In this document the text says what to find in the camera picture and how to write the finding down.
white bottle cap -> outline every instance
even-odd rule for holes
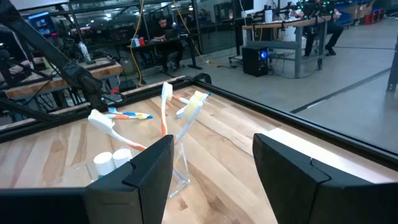
[[[112,153],[102,152],[94,158],[95,168],[98,175],[106,175],[116,169],[112,160]]]
[[[130,149],[122,148],[113,153],[113,161],[116,165],[116,168],[119,168],[126,162],[130,161],[130,159],[132,159]]]

wood grain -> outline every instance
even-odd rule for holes
[[[318,17],[318,23],[322,22],[327,22],[330,21],[331,16],[319,16]],[[306,19],[302,21],[297,21],[297,22],[286,22],[284,23],[284,27],[305,27],[309,25],[315,24],[316,19]],[[259,24],[254,26],[255,29],[269,29],[269,28],[282,28],[282,23],[276,22],[276,23],[269,23],[269,24]],[[253,29],[253,26],[243,26],[243,29]]]
[[[80,65],[84,68],[90,68],[93,66],[109,63],[109,60],[107,58],[99,58],[99,59],[96,59],[95,61],[96,61],[96,63],[91,64],[91,65],[86,65],[85,63],[81,63]],[[94,70],[90,71],[90,73],[95,78],[101,78],[101,77],[104,77],[107,75],[119,74],[122,72],[122,70],[123,70],[122,66],[120,64],[116,63],[115,65],[111,65],[111,66],[108,66],[105,68],[94,69]],[[47,75],[51,75],[52,71],[44,70],[42,72]],[[27,77],[24,81],[35,80],[38,78],[42,78],[42,77],[40,75],[34,73],[31,76]],[[30,85],[11,88],[6,91],[6,95],[9,98],[15,98],[15,97],[23,96],[23,95],[30,95],[30,94],[33,94],[33,93],[39,91],[47,82],[48,81],[43,81],[43,82],[33,83]],[[68,85],[68,83],[65,80],[63,80],[61,78],[57,78],[57,79],[52,80],[50,83],[46,84],[42,90],[49,90],[52,88],[66,86],[66,85]]]
[[[175,91],[189,97],[196,86]],[[121,135],[150,146],[161,137],[160,96],[119,111],[153,114],[149,120],[117,120]],[[167,102],[172,134],[185,122],[175,112],[184,105]],[[372,182],[398,180],[398,173],[212,94],[183,139],[191,182],[167,202],[163,223],[277,223],[254,165],[251,142],[263,133],[304,154]],[[0,144],[0,187],[43,187],[95,155],[122,147],[86,119]]]

wooden table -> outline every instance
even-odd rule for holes
[[[190,86],[175,93],[189,97],[195,90],[206,92]],[[154,119],[117,120],[115,130],[150,146],[161,137],[160,102],[156,96],[118,108],[153,114]],[[185,124],[175,116],[183,106],[167,103],[169,133]],[[277,223],[254,165],[254,133],[374,183],[398,180],[398,172],[212,94],[184,138],[191,182],[167,202],[163,223]],[[122,146],[87,119],[0,144],[0,188],[45,186],[71,166]]]
[[[246,30],[247,40],[253,39],[254,29],[272,29],[272,28],[287,28],[287,27],[296,27],[295,31],[295,41],[248,41],[246,47],[255,48],[255,49],[289,49],[294,50],[294,58],[282,58],[283,60],[290,60],[294,62],[294,78],[300,78],[301,74],[301,64],[304,62],[308,62],[311,60],[318,60],[317,70],[322,69],[323,57],[324,57],[324,47],[325,47],[325,39],[327,32],[327,22],[330,21],[331,16],[321,16],[313,19],[307,20],[298,20],[292,22],[273,22],[268,24],[257,24],[254,26],[243,26],[243,29]],[[318,55],[314,55],[312,57],[308,57],[305,60],[302,58],[302,37],[303,37],[303,28],[306,26],[312,26],[318,21],[320,25],[319,31],[319,50]]]
[[[95,62],[96,63],[91,64],[91,65],[87,65],[86,63],[80,63],[80,65],[83,68],[90,68],[90,67],[110,63],[110,60],[108,58],[99,58],[99,59],[96,59]],[[111,65],[108,67],[91,70],[90,73],[93,75],[93,77],[101,79],[101,78],[107,77],[108,75],[119,75],[122,72],[122,70],[123,70],[122,66],[120,64],[116,63],[115,65]],[[52,70],[48,69],[48,70],[44,70],[42,72],[47,75],[51,75]],[[27,77],[24,81],[35,80],[38,78],[42,78],[42,77],[40,75],[34,73],[31,76]],[[6,91],[6,95],[9,98],[22,98],[25,96],[29,96],[29,95],[32,95],[32,94],[36,93],[37,91],[39,91],[43,87],[43,85],[45,85],[47,82],[48,81],[43,81],[43,82],[33,83],[30,85],[11,88]],[[68,83],[65,80],[63,80],[60,77],[56,77],[50,83],[48,83],[42,90],[49,91],[51,89],[56,89],[56,88],[66,88],[67,86],[68,86]]]

gray floor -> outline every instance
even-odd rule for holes
[[[242,71],[217,68],[201,63],[202,71],[184,68],[173,75],[196,75],[206,72],[213,84],[249,97],[273,108],[292,111],[344,87],[391,67],[396,44],[398,22],[388,19],[370,26],[346,29],[338,41],[336,57],[324,60],[322,71],[315,63],[302,67],[303,79],[287,79],[275,75],[252,77]],[[222,50],[205,58],[228,65],[234,49]],[[277,63],[276,72],[293,76],[293,64]],[[388,73],[353,90],[323,101],[298,115],[325,127],[398,151],[398,96],[386,94]]]

robotic arm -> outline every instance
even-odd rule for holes
[[[83,94],[93,108],[102,104],[102,82],[79,64],[69,60],[49,41],[41,36],[31,25],[25,22],[10,0],[0,0],[0,24],[14,31],[33,48],[40,51],[44,57],[54,64],[60,76],[71,86],[83,90]]]

